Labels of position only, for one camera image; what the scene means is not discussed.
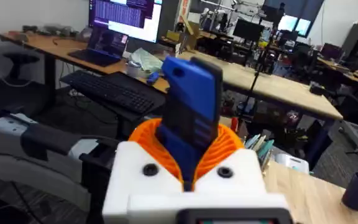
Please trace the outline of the white orange right gripper right finger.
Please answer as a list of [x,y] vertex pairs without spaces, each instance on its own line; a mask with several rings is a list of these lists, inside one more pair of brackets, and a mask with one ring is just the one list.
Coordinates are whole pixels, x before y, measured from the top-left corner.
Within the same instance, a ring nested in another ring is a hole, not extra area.
[[217,138],[196,166],[193,191],[265,193],[256,152],[245,148],[234,131],[220,124]]

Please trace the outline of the white orange right gripper left finger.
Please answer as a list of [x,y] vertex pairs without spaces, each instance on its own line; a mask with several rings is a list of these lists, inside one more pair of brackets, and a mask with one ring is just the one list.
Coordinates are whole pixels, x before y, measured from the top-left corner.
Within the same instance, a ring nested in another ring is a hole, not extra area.
[[172,197],[183,192],[183,178],[155,136],[161,121],[144,121],[119,143],[102,209],[105,223],[175,223]]

